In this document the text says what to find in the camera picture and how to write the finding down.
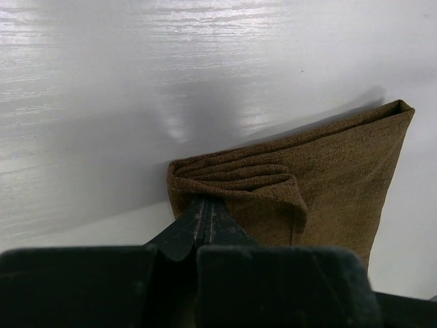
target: white surface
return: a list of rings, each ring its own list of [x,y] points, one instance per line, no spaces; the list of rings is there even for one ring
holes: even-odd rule
[[[0,0],[0,249],[141,244],[171,159],[417,108],[371,256],[437,294],[437,2]]]

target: brown fabric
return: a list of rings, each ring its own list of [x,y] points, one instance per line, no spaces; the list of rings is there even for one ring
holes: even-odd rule
[[[367,264],[413,115],[398,100],[299,135],[173,161],[173,213],[194,194],[221,196],[260,243],[338,245]]]

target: wood grain texture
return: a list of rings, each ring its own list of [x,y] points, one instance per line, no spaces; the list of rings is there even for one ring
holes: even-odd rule
[[[370,274],[431,297],[436,31],[426,0],[0,0],[0,249],[146,242],[171,159],[404,98]]]

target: folded cloth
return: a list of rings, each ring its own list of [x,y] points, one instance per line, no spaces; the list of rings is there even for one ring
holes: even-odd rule
[[[220,196],[262,244],[337,245],[368,264],[413,115],[398,100],[306,133],[173,161],[173,213],[195,194]]]

